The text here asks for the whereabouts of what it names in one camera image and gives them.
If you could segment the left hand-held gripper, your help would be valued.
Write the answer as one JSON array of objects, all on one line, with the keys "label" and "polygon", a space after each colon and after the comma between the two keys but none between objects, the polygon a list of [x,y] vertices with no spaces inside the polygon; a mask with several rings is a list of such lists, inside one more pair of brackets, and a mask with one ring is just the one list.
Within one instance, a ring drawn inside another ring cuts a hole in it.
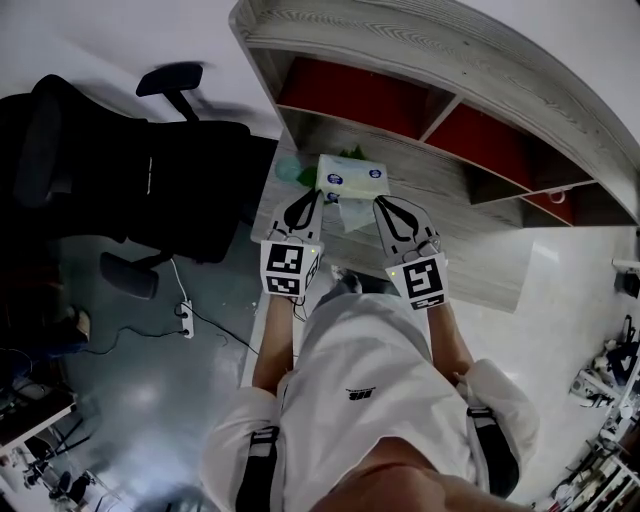
[{"label": "left hand-held gripper", "polygon": [[269,295],[304,297],[319,270],[324,197],[308,190],[289,196],[274,210],[271,231],[260,242],[260,277]]}]

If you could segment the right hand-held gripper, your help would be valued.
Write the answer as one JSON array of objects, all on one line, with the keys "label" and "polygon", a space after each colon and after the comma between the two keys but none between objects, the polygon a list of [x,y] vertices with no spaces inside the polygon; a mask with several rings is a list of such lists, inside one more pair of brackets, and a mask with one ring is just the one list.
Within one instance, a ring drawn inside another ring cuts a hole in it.
[{"label": "right hand-held gripper", "polygon": [[381,195],[373,211],[387,259],[385,271],[414,311],[447,303],[447,260],[427,211],[406,199]]}]

